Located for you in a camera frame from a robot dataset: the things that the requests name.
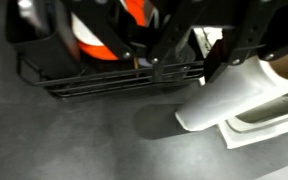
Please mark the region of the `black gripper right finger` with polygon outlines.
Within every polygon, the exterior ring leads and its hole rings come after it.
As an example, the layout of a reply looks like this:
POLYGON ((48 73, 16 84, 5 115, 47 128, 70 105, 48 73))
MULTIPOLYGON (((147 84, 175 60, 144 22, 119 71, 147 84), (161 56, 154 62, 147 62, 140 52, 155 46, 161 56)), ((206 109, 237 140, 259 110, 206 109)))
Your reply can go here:
POLYGON ((250 0, 242 22, 234 30, 223 32, 204 61, 207 83, 214 82, 229 66, 242 64, 260 41, 278 9, 278 0, 250 0))

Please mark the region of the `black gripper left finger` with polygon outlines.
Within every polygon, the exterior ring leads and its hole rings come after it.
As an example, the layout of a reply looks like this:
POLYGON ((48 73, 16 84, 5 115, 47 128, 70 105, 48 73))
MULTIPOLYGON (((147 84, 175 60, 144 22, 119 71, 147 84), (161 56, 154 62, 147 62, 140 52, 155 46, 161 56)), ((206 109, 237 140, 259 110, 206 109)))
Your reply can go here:
POLYGON ((150 48, 148 58, 153 64, 161 63, 176 47, 186 32, 204 11, 204 0, 150 0, 168 21, 162 23, 157 40, 150 48))

